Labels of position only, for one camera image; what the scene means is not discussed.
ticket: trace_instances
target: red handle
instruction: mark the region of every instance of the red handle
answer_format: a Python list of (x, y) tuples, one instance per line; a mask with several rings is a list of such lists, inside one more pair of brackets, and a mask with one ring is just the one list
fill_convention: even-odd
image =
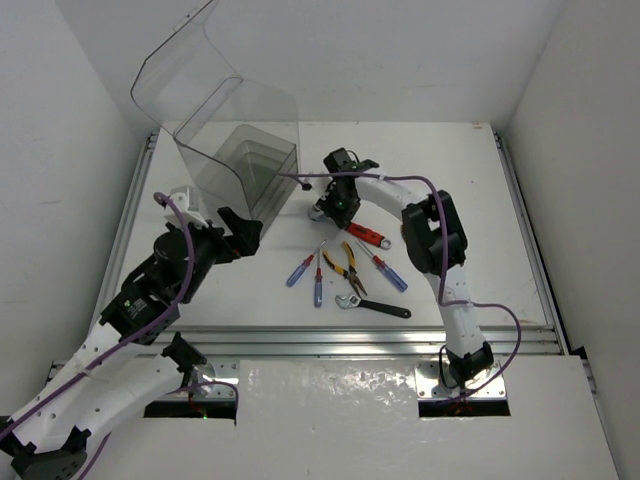
[(384, 240), (384, 236), (380, 235), (378, 232), (374, 232), (370, 228), (363, 227), (357, 223), (351, 223), (347, 227), (347, 232), (349, 232), (354, 237), (359, 238), (363, 242), (370, 243), (371, 245), (375, 245), (379, 247), (382, 244), (382, 240)]

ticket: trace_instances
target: clear plastic bin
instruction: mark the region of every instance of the clear plastic bin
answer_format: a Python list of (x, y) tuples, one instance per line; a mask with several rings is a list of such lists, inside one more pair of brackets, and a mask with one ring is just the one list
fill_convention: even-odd
[(294, 98), (239, 75), (209, 40), (207, 3), (142, 65), (131, 88), (138, 107), (172, 136), (207, 213), (230, 206), (267, 231), (298, 172)]

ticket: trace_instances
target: gray wall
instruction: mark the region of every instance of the gray wall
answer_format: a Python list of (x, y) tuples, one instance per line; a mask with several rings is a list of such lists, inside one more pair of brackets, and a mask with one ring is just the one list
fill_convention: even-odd
[(567, 0), (508, 141), (622, 478), (640, 478), (640, 3)]
[(87, 332), (138, 146), (53, 3), (2, 2), (0, 65), (4, 415)]
[[(129, 99), (144, 58), (197, 0), (57, 0), (107, 91)], [(293, 93), (304, 120), (489, 121), (515, 111), (562, 0), (221, 0), (212, 40), (249, 78)]]

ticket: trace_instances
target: pliers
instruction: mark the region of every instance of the pliers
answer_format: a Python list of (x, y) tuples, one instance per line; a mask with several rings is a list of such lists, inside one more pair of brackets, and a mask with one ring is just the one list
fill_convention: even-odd
[(336, 272), (338, 275), (342, 275), (349, 281), (349, 285), (351, 285), (351, 288), (353, 288), (358, 296), (362, 296), (359, 290), (362, 290), (362, 293), (366, 296), (367, 291), (362, 286), (362, 282), (358, 278), (358, 272), (356, 272), (356, 257), (353, 254), (353, 249), (347, 242), (342, 242), (342, 248), (344, 248), (345, 252), (347, 252), (347, 257), (349, 258), (349, 270), (345, 270), (340, 265), (331, 260), (329, 252), (327, 252), (326, 250), (322, 251), (322, 256), (324, 257), (325, 262), (327, 262), (327, 265), (329, 265), (329, 267), (331, 267), (334, 272)]

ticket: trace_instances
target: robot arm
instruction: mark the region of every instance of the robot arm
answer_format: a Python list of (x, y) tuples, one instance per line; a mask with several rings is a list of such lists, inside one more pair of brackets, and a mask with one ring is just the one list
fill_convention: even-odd
[[(183, 187), (170, 196), (187, 222), (195, 254), (181, 303), (191, 301), (214, 264), (255, 254), (262, 229), (261, 222), (243, 220), (222, 208), (218, 214), (231, 231), (225, 235), (223, 228), (200, 216), (196, 193)], [(187, 247), (176, 214), (167, 209), (165, 218), (168, 231), (156, 239), (153, 254), (125, 279), (72, 359), (31, 402), (0, 421), (0, 449), (13, 457), (11, 465), (24, 480), (71, 478), (86, 462), (87, 452), (113, 428), (162, 395), (187, 385), (194, 370), (206, 364), (205, 357), (176, 334), (171, 345), (141, 370), (129, 378), (116, 377), (179, 318), (178, 309), (167, 313), (186, 276)], [(160, 316), (164, 321), (158, 322)], [(148, 331), (139, 335), (142, 330)], [(105, 356), (136, 334), (136, 340)], [(45, 399), (50, 401), (43, 405)], [(32, 410), (33, 415), (25, 418)]]
[[(407, 253), (413, 265), (424, 274), (436, 298), (439, 298), (443, 243), (448, 246), (448, 269), (442, 296), (438, 302), (446, 333), (450, 372), (459, 386), (493, 364), (491, 347), (480, 331), (467, 288), (464, 268), (467, 238), (451, 199), (440, 191), (445, 210), (447, 238), (442, 238), (433, 194), (425, 189), (408, 188), (404, 184), (382, 181), (386, 174), (371, 160), (354, 162), (344, 149), (327, 156), (324, 164), (330, 173), (365, 172), (376, 178), (336, 176), (326, 185), (324, 195), (314, 211), (331, 218), (336, 225), (347, 228), (360, 207), (369, 201), (402, 222)], [(461, 304), (447, 306), (454, 301)]]

